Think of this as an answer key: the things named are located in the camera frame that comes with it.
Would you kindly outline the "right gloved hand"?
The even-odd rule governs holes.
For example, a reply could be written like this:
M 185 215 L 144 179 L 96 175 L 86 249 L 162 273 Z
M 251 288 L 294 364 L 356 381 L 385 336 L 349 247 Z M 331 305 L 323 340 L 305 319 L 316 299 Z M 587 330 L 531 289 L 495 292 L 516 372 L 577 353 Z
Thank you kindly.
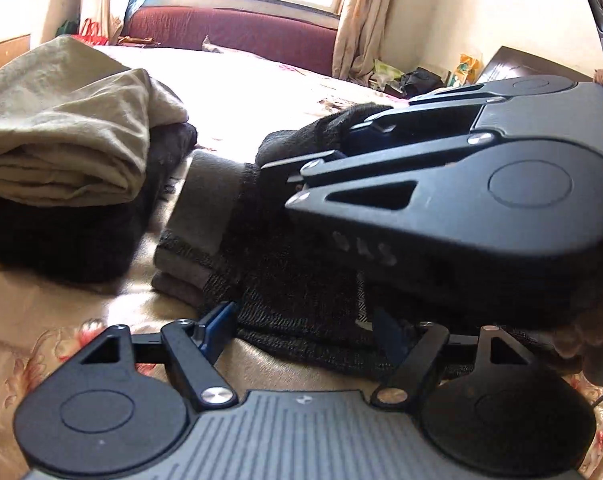
M 603 344 L 603 271 L 583 284 L 574 296 L 578 315 L 552 335 L 555 350 L 563 358 L 572 358 L 586 347 Z

